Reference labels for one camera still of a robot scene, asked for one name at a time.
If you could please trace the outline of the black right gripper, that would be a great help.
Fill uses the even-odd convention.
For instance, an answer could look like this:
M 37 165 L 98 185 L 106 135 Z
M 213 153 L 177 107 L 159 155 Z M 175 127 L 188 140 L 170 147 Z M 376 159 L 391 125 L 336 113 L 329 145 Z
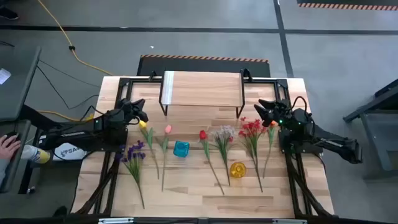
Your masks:
M 292 125 L 292 109 L 289 100 L 266 101 L 258 99 L 258 102 L 261 106 L 254 105 L 254 108 L 259 114 L 264 127 L 268 127 L 272 121 L 275 121 L 280 126 Z M 272 118 L 269 116 L 269 110 L 272 110 Z

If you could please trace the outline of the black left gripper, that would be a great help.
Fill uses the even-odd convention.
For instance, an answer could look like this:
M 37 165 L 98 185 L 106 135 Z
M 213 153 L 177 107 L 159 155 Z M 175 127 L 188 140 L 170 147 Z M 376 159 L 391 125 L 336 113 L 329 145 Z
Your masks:
M 132 120 L 136 120 L 137 124 L 139 121 L 148 122 L 147 114 L 140 110 L 145 105 L 145 99 L 140 99 L 135 102 L 131 102 L 127 98 L 121 99 L 118 101 L 118 108 L 124 113 L 124 122 L 130 123 Z

